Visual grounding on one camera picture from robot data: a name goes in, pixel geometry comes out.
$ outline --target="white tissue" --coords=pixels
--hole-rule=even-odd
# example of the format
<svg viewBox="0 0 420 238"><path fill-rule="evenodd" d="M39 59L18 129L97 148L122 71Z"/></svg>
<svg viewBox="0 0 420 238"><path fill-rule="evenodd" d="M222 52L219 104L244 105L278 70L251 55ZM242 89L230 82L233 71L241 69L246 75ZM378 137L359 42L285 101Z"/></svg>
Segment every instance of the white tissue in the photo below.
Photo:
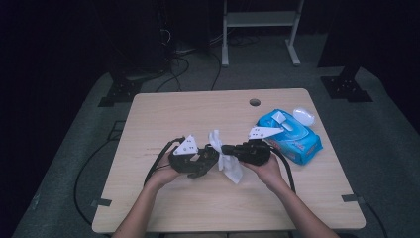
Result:
<svg viewBox="0 0 420 238"><path fill-rule="evenodd" d="M219 171L223 171L232 182L238 184L243 175L241 164L238 158L222 153L223 144L219 139L219 130L214 130L209 133L209 141L210 145L219 152Z"/></svg>

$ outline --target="gray carpet floor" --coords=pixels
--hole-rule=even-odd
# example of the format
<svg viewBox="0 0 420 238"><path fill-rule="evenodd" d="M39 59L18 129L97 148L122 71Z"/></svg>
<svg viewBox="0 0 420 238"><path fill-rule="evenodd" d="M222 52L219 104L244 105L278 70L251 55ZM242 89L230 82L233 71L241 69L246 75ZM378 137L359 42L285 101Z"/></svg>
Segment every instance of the gray carpet floor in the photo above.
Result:
<svg viewBox="0 0 420 238"><path fill-rule="evenodd" d="M230 65L221 68L214 90L306 88L352 189L374 208L388 237L420 237L420 138L417 132L388 97L380 80L364 69L358 72L356 81L373 102L349 103L329 97L320 77L338 75L342 68L317 67L326 35L297 36L299 67L291 63L285 38L266 36L244 48L230 47ZM211 52L220 58L220 47L214 47ZM197 52L182 58L189 62L189 68L178 77L181 90L210 90L219 70L215 56ZM172 63L175 74L185 67L183 60ZM155 92L171 77L167 73L145 82L141 93ZM78 214L73 203L73 187L90 155L107 143L114 122L126 120L128 116L130 102L98 107L111 85L108 73L98 78L14 237L103 237L94 233ZM178 84L172 80L159 92L177 90ZM92 201L101 196L117 146L118 141L108 142L80 175L77 201L90 221L96 210ZM383 237L372 212L363 204L361 208L366 227L346 232L361 238Z"/></svg>

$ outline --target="forearm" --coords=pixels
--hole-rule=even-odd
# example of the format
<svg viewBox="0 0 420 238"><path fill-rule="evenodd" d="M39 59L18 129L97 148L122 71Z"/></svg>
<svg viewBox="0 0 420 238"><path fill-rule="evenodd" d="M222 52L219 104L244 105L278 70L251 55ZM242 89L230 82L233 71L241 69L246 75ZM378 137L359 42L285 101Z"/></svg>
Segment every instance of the forearm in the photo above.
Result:
<svg viewBox="0 0 420 238"><path fill-rule="evenodd" d="M158 186L147 183L112 237L144 237L158 191Z"/></svg>
<svg viewBox="0 0 420 238"><path fill-rule="evenodd" d="M338 237L303 203L287 184L277 184L271 190L281 200L287 214L303 237Z"/></svg>

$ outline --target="person's right hand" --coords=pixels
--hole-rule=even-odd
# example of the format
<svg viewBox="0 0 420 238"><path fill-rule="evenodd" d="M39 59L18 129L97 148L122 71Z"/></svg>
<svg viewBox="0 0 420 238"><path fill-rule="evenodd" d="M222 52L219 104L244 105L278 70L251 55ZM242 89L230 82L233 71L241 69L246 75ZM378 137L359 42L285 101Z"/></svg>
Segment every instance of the person's right hand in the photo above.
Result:
<svg viewBox="0 0 420 238"><path fill-rule="evenodd" d="M277 185L287 185L281 175L280 167L275 154L271 154L268 161L261 166L255 166L244 162L241 162L241 164L254 171L270 190Z"/></svg>

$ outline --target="person's left hand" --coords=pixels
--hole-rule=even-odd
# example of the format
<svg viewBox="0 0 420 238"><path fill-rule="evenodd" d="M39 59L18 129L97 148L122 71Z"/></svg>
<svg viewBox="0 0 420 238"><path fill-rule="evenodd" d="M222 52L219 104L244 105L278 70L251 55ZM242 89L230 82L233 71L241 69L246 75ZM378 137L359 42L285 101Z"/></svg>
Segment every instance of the person's left hand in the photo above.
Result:
<svg viewBox="0 0 420 238"><path fill-rule="evenodd" d="M151 178L146 184L155 185L158 188L162 188L166 184L172 182L176 177L181 174L173 169L169 163L169 153L163 155L160 162L157 165L157 169L152 174Z"/></svg>

